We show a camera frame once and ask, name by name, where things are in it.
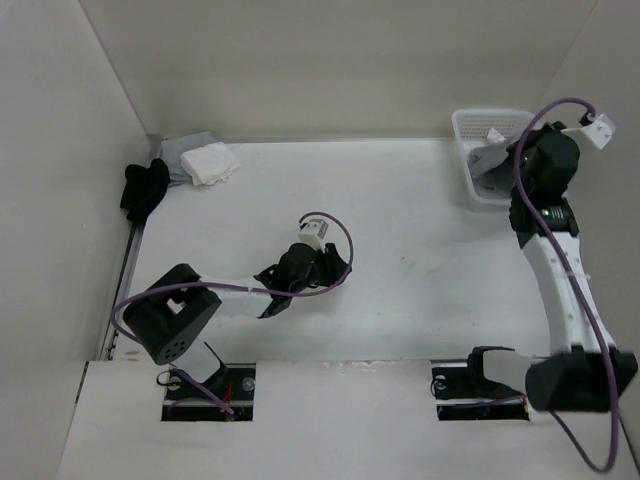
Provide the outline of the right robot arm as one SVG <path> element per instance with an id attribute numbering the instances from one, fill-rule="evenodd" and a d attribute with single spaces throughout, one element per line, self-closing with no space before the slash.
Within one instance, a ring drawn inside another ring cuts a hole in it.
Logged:
<path id="1" fill-rule="evenodd" d="M 489 394 L 499 384 L 525 395 L 543 412 L 604 413 L 638 371 L 636 357 L 617 348 L 598 318 L 580 258 L 579 228 L 565 192 L 581 156 L 562 123 L 545 124 L 520 144 L 495 132 L 472 149 L 473 177 L 519 166 L 509 221 L 532 268 L 549 325 L 550 353 L 542 360 L 506 347 L 476 347 L 464 384 Z"/>

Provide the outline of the white plastic basket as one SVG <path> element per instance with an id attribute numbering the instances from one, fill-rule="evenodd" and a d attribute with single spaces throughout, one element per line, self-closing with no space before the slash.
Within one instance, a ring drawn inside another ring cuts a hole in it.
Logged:
<path id="1" fill-rule="evenodd" d="M 452 114 L 471 210 L 509 209 L 513 176 L 507 148 L 517 142 L 532 118 L 528 111 L 499 108 L 460 109 Z"/>

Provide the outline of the black tank top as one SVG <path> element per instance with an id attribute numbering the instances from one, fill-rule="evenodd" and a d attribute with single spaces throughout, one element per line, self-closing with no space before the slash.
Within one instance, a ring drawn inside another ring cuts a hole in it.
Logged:
<path id="1" fill-rule="evenodd" d="M 148 167 L 130 164 L 125 169 L 125 180 L 120 208 L 127 211 L 130 222 L 144 224 L 167 193 L 168 167 L 160 158 L 153 159 Z"/>

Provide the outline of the folded light grey tank top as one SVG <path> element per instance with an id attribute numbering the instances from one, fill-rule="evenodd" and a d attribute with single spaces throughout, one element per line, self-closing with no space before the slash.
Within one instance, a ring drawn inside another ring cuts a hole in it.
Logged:
<path id="1" fill-rule="evenodd" d="M 192 177 L 182 167 L 181 155 L 187 151 L 216 142 L 217 139 L 208 131 L 163 140 L 160 146 L 160 158 L 167 166 L 170 183 L 191 183 Z"/>

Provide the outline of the folded white tank top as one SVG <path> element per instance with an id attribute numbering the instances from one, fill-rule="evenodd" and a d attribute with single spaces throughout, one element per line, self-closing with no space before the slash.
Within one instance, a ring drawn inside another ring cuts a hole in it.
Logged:
<path id="1" fill-rule="evenodd" d="M 196 187 L 226 182 L 240 168 L 237 157 L 222 142 L 189 150 L 180 159 L 182 168 Z"/>

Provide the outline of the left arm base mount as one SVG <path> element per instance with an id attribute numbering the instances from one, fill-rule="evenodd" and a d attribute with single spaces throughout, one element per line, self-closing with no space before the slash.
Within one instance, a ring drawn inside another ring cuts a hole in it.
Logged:
<path id="1" fill-rule="evenodd" d="M 255 364 L 227 364 L 202 388 L 187 382 L 174 369 L 161 371 L 156 385 L 163 389 L 161 420 L 165 422 L 251 422 L 256 394 Z"/>

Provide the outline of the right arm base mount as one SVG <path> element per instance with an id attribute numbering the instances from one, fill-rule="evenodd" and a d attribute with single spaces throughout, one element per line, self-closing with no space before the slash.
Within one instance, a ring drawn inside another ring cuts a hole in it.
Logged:
<path id="1" fill-rule="evenodd" d="M 523 393 L 473 379 L 465 362 L 434 363 L 430 391 L 439 421 L 529 421 Z"/>

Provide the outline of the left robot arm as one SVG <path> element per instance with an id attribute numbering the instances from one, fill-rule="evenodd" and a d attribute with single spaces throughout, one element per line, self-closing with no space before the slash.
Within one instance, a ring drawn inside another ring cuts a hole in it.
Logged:
<path id="1" fill-rule="evenodd" d="M 295 294 L 333 287 L 350 271 L 333 243 L 321 249 L 295 243 L 276 264 L 232 289 L 204 287 L 190 265 L 178 264 L 152 285 L 155 294 L 126 307 L 123 320 L 154 363 L 185 372 L 192 389 L 210 399 L 221 393 L 225 377 L 204 335 L 210 320 L 274 317 L 289 308 Z"/>

